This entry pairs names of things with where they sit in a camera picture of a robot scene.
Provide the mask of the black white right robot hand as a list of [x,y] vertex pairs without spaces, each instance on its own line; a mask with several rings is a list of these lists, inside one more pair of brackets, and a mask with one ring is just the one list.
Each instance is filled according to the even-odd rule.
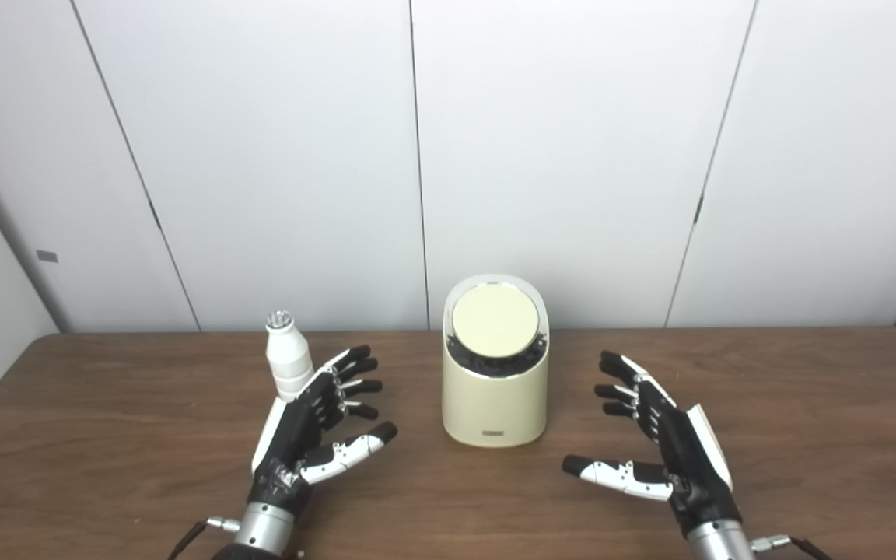
[[684,536],[709,523],[743,520],[729,465],[700,404],[683,410],[647,369],[603,350],[600,371],[618,380],[596,385],[608,417],[628,418],[659,450],[661,461],[594,460],[569,454],[566,474],[625,494],[665,501]]

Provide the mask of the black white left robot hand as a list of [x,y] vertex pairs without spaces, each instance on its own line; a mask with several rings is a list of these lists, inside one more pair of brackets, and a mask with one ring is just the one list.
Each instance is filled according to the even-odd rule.
[[369,346],[356,346],[313,372],[301,393],[284,404],[269,443],[256,453],[247,503],[278,508],[299,518],[314,485],[344,474],[397,436],[396,425],[386,421],[362,435],[324,443],[324,435],[348,417],[377,419],[375,408],[351,401],[356,394],[383,389],[379,380],[361,377],[377,366]]

